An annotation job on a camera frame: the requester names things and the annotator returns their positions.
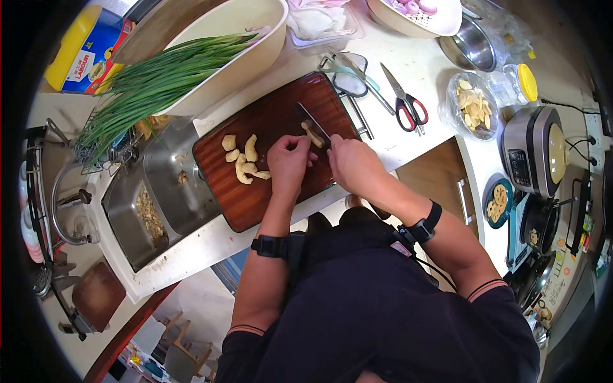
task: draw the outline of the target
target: person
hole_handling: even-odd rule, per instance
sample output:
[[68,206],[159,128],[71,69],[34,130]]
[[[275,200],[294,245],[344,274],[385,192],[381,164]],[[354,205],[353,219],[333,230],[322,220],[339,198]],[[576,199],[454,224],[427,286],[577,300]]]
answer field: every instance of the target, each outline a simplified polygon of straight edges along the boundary
[[[306,136],[286,135],[268,151],[272,197],[256,238],[288,235],[305,169],[321,161],[310,145]],[[436,210],[366,143],[333,135],[330,146],[332,175],[346,191],[407,227]],[[393,228],[369,209],[351,207],[336,227],[321,218],[309,218],[291,291],[283,258],[249,252],[216,383],[536,381],[540,356],[528,323],[459,219],[441,211],[434,236],[422,243],[450,274],[455,294],[391,247]]]

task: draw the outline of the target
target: kitchen counter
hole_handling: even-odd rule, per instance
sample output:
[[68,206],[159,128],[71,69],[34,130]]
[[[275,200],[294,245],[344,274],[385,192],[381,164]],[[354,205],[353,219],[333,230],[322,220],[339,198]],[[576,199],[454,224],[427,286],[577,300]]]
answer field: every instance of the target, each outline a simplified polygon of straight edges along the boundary
[[[396,118],[388,114],[371,94],[357,100],[375,137],[374,140],[369,140],[365,135],[362,138],[391,172],[455,135],[455,130],[441,121],[438,110],[444,104],[449,79],[461,70],[443,55],[437,40],[413,39],[377,25],[370,18],[364,0],[354,0],[351,5],[360,19],[365,37],[350,41],[346,50],[368,59],[367,73],[379,84],[381,94],[390,104],[394,104],[395,96],[379,66],[380,61],[405,90],[422,101],[430,116],[430,121],[425,125],[426,134],[419,137],[416,132],[407,133],[400,129]],[[320,58],[319,55],[305,56],[286,46],[262,77],[194,120],[199,135],[204,135],[256,99],[314,71]],[[494,173],[504,174],[498,143],[474,142],[460,136],[457,136],[457,140],[473,193],[479,240],[498,272],[504,275],[507,271],[504,260],[508,230],[506,224],[499,230],[491,229],[484,220],[481,203],[490,177]],[[235,233],[220,215],[134,273],[115,240],[101,205],[111,179],[108,172],[91,176],[87,188],[93,194],[94,201],[87,205],[87,209],[101,235],[99,246],[133,302],[247,248],[257,232],[257,227],[253,227],[243,233]],[[334,186],[298,204],[292,215],[292,223],[305,219],[347,194],[340,186]]]

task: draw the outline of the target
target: wooden cutting board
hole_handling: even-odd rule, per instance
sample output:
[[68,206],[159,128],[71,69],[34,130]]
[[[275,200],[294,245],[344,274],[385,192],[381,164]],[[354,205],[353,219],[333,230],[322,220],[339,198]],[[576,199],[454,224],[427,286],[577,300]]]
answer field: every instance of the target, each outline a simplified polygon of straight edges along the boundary
[[200,16],[227,0],[162,0],[113,52],[116,64],[136,64],[161,52]]
[[72,302],[96,331],[103,332],[126,297],[113,271],[104,262],[87,272],[72,290]]
[[[196,163],[226,221],[235,232],[243,232],[262,221],[272,187],[270,180],[255,177],[250,185],[239,182],[234,162],[226,162],[226,151],[221,141],[225,135],[235,134],[237,148],[244,153],[245,143],[255,134],[259,155],[257,168],[268,170],[266,154],[280,137],[286,134],[305,135],[300,127],[302,119],[294,111],[297,102],[305,106],[329,135],[338,134],[343,138],[360,140],[330,80],[322,72],[313,72],[248,105],[194,144],[192,152]],[[319,159],[313,167],[306,168],[298,202],[334,184],[326,151],[314,145],[311,145],[311,151]]]

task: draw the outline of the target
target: red scissor handle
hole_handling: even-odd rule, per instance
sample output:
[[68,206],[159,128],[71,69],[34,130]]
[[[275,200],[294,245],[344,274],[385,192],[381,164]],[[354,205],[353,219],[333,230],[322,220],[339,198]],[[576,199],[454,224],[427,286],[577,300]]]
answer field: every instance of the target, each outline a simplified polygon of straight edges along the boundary
[[[425,125],[428,122],[428,111],[425,109],[421,101],[411,96],[410,94],[406,95],[406,100],[410,102],[411,111],[414,114],[413,119],[415,120],[415,122],[418,125]],[[420,119],[419,114],[417,113],[417,110],[415,109],[415,104],[417,104],[419,108],[423,111],[424,119]]]
[[[400,119],[400,114],[404,113],[406,116],[406,119],[409,120],[409,124],[411,125],[410,128],[407,128],[403,123],[402,120]],[[407,132],[412,132],[413,130],[415,130],[415,120],[413,119],[413,116],[411,114],[411,112],[409,112],[408,108],[406,107],[406,104],[404,101],[402,101],[401,99],[396,98],[396,120],[398,121],[398,125],[400,125],[400,127]]]

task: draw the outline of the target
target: slow cooker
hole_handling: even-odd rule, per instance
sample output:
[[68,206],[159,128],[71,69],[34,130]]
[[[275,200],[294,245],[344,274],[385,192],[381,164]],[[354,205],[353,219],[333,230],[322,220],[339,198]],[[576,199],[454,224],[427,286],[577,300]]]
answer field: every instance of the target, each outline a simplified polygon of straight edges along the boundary
[[520,109],[504,128],[502,155],[516,189],[553,197],[569,161],[558,111],[553,107]]

